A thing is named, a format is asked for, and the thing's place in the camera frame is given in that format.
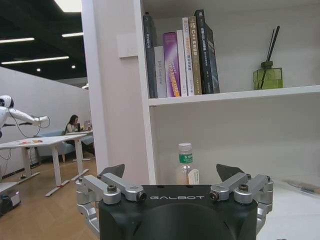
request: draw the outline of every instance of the white desk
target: white desk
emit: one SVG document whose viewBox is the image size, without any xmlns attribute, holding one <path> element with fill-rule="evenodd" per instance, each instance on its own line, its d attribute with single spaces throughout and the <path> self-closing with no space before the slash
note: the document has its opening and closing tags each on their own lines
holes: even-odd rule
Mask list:
<svg viewBox="0 0 320 240">
<path fill-rule="evenodd" d="M 54 176 L 55 176 L 55 184 L 56 187 L 49 191 L 46 196 L 51 196 L 55 191 L 66 185 L 69 180 L 62 182 L 61 180 L 61 173 L 60 173 L 60 166 L 59 166 L 59 155 L 58 155 L 58 147 L 57 144 L 64 141 L 71 141 L 74 140 L 75 145 L 75 152 L 77 158 L 77 168 L 78 168 L 78 175 L 72 178 L 72 180 L 76 180 L 81 175 L 85 174 L 88 169 L 83 169 L 83 154 L 82 154 L 82 145 L 80 139 L 86 136 L 85 134 L 73 134 L 73 135 L 63 135 L 63 136 L 48 136 L 48 137 L 33 137 L 33 138 L 26 138 L 23 140 L 18 141 L 11 141 L 7 143 L 0 144 L 0 150 L 4 149 L 22 149 L 22 156 L 23 156 L 23 166 L 26 174 L 26 178 L 17 182 L 20 184 L 36 175 L 39 172 L 34 174 L 31 173 L 30 168 L 30 160 L 28 158 L 28 151 L 27 148 L 35 148 L 35 147 L 42 147 L 42 146 L 52 146 L 52 158 L 53 158 L 53 167 L 54 167 Z"/>
<path fill-rule="evenodd" d="M 275 185 L 273 210 L 257 240 L 319 240 L 320 199 Z"/>
<path fill-rule="evenodd" d="M 85 135 L 90 135 L 93 134 L 94 131 L 90 130 L 90 131 L 73 131 L 73 132 L 68 132 L 65 135 L 69 136 L 69 135 L 77 135 L 77 134 L 85 134 Z"/>
</svg>

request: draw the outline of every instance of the desk leg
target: desk leg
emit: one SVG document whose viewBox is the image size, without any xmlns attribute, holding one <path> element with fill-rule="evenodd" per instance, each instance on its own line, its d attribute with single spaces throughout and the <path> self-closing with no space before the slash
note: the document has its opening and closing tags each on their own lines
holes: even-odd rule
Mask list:
<svg viewBox="0 0 320 240">
<path fill-rule="evenodd" d="M 52 146 L 52 158 L 53 158 L 55 185 L 60 186 L 62 181 L 61 181 L 61 173 L 60 173 L 60 166 L 59 166 L 58 148 L 56 145 Z"/>
<path fill-rule="evenodd" d="M 24 181 L 40 174 L 40 172 L 36 172 L 36 173 L 32 174 L 31 168 L 30 168 L 30 160 L 29 160 L 29 156 L 28 156 L 28 150 L 25 147 L 21 148 L 21 150 L 22 150 L 25 178 L 20 179 L 19 181 L 16 182 L 16 184 L 21 184 Z"/>
<path fill-rule="evenodd" d="M 58 155 L 58 147 L 57 145 L 52 146 L 52 158 L 53 158 L 53 167 L 54 167 L 54 177 L 55 177 L 55 185 L 56 187 L 49 191 L 45 196 L 50 197 L 54 192 L 62 188 L 64 185 L 69 183 L 69 180 L 62 182 L 60 166 L 59 166 L 59 155 Z"/>
<path fill-rule="evenodd" d="M 85 174 L 86 172 L 89 171 L 89 169 L 85 169 L 84 170 L 84 164 L 83 164 L 84 155 L 82 153 L 81 140 L 80 139 L 75 139 L 74 140 L 74 145 L 75 145 L 75 153 L 76 153 L 76 165 L 78 167 L 78 175 L 73 177 L 71 179 L 72 181 L 77 180 L 80 176 L 82 176 L 83 174 Z"/>
</svg>

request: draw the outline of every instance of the bottle cap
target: bottle cap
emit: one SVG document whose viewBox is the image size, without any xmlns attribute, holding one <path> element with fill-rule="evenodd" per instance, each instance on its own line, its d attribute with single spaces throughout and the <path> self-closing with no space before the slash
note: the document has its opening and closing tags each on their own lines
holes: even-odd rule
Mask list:
<svg viewBox="0 0 320 240">
<path fill-rule="evenodd" d="M 188 152 L 192 150 L 192 145 L 189 142 L 179 143 L 179 150 L 181 152 Z"/>
<path fill-rule="evenodd" d="M 274 64 L 273 61 L 263 61 L 263 62 L 261 63 L 261 67 L 262 67 L 263 69 L 270 69 L 273 64 Z"/>
</svg>

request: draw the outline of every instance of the green glass bottle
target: green glass bottle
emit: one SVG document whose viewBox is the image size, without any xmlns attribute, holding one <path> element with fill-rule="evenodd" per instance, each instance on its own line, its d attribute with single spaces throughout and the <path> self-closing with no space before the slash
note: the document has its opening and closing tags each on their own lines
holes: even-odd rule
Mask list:
<svg viewBox="0 0 320 240">
<path fill-rule="evenodd" d="M 261 63 L 261 69 L 253 72 L 255 90 L 283 88 L 282 68 L 272 68 L 272 61 Z"/>
</svg>

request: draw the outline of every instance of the bottle label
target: bottle label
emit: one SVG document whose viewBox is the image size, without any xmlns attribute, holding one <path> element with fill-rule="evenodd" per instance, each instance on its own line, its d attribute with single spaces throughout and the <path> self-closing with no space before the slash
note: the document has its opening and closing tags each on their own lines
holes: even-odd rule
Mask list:
<svg viewBox="0 0 320 240">
<path fill-rule="evenodd" d="M 192 153 L 190 154 L 180 154 L 179 161 L 182 164 L 190 164 L 193 161 Z"/>
<path fill-rule="evenodd" d="M 189 180 L 189 185 L 199 185 L 199 170 L 198 169 L 192 169 L 188 173 L 188 180 Z"/>
</svg>

